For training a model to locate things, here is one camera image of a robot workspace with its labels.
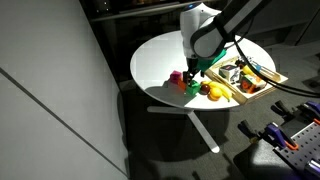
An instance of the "black cable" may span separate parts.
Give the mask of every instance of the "black cable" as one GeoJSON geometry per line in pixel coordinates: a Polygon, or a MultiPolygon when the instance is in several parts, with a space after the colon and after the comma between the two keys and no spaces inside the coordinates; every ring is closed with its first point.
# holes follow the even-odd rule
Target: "black cable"
{"type": "MultiPolygon", "coordinates": [[[[237,43],[241,42],[246,37],[246,35],[249,33],[249,31],[250,31],[250,29],[252,27],[253,21],[254,21],[254,17],[251,19],[250,24],[249,24],[248,29],[246,30],[246,32],[240,37],[240,39],[237,40],[237,43]]],[[[227,50],[227,49],[231,48],[234,45],[235,44],[233,43],[230,46],[225,47],[225,49],[227,50]]]]}
{"type": "Polygon", "coordinates": [[[320,93],[315,93],[315,92],[312,92],[312,91],[306,91],[306,90],[303,90],[303,89],[298,89],[298,88],[294,88],[294,87],[287,86],[287,85],[284,85],[284,84],[280,84],[280,83],[278,83],[276,81],[273,81],[273,80],[263,76],[249,62],[249,60],[247,59],[247,57],[244,55],[244,53],[242,52],[241,48],[239,47],[239,44],[237,43],[235,38],[233,39],[233,41],[234,41],[234,44],[237,47],[237,50],[238,50],[239,54],[243,57],[245,63],[248,65],[248,67],[251,69],[251,71],[253,73],[255,73],[258,77],[260,77],[262,80],[266,81],[267,83],[269,83],[270,85],[272,85],[273,87],[275,87],[277,89],[280,89],[282,91],[285,91],[285,92],[288,92],[288,93],[291,93],[291,94],[304,96],[304,97],[320,98],[320,93]]]}

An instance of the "wooden box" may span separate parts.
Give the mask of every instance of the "wooden box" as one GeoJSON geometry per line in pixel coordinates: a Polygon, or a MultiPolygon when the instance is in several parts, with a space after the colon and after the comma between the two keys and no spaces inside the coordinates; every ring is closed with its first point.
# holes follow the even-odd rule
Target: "wooden box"
{"type": "MultiPolygon", "coordinates": [[[[224,79],[223,77],[221,77],[219,75],[219,68],[220,67],[225,66],[225,65],[230,65],[230,64],[234,65],[238,59],[239,59],[239,57],[236,56],[236,57],[231,58],[229,60],[226,60],[226,61],[223,61],[220,63],[218,62],[218,63],[214,64],[213,66],[211,66],[207,71],[205,71],[205,75],[208,76],[213,81],[217,81],[217,82],[220,82],[220,83],[226,85],[232,91],[232,98],[235,99],[239,104],[250,103],[253,100],[258,99],[258,98],[264,96],[265,94],[268,94],[271,91],[276,89],[272,85],[267,84],[265,86],[265,88],[263,88],[257,92],[254,92],[252,94],[249,94],[249,93],[244,92],[240,88],[239,83],[231,84],[226,79],[224,79]]],[[[272,79],[278,83],[283,83],[286,80],[288,80],[287,77],[285,77],[277,72],[273,72],[265,67],[263,67],[261,69],[260,73],[262,75],[268,77],[269,79],[272,79]]]]}

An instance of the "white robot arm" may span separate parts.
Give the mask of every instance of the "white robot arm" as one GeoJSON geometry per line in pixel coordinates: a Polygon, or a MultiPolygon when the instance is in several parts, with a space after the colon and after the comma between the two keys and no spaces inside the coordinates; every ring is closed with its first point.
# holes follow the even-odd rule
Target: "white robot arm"
{"type": "Polygon", "coordinates": [[[271,0],[233,0],[222,10],[214,10],[202,2],[187,6],[180,14],[183,50],[188,71],[184,81],[189,84],[199,72],[198,60],[213,60],[227,42],[249,19],[271,0]]]}

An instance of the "table leg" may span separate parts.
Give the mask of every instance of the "table leg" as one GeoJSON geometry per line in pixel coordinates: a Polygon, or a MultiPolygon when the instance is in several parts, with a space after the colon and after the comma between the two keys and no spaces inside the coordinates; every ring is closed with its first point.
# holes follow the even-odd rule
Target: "table leg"
{"type": "Polygon", "coordinates": [[[198,132],[200,133],[203,140],[206,142],[208,147],[213,153],[218,153],[220,151],[219,146],[214,141],[214,139],[211,137],[207,129],[203,126],[199,118],[196,116],[193,110],[185,110],[175,107],[158,107],[158,106],[149,106],[148,112],[152,113],[166,113],[166,114],[186,114],[188,115],[189,119],[193,123],[193,125],[196,127],[198,132]]]}

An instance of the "black floor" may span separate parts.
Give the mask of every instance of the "black floor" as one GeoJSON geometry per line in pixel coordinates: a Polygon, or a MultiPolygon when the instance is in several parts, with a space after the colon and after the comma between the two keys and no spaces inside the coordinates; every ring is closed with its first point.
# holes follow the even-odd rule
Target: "black floor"
{"type": "MultiPolygon", "coordinates": [[[[320,79],[320,42],[300,47],[278,45],[266,48],[278,72],[289,77],[287,85],[320,92],[311,88],[320,79]]],[[[185,115],[148,113],[149,105],[163,105],[139,89],[123,92],[127,122],[130,176],[133,180],[237,180],[244,179],[233,164],[233,158],[249,146],[248,139],[237,129],[246,119],[262,129],[273,121],[283,120],[270,110],[282,100],[294,107],[311,98],[298,97],[280,90],[241,107],[225,111],[196,112],[221,151],[212,153],[185,115]]]]}

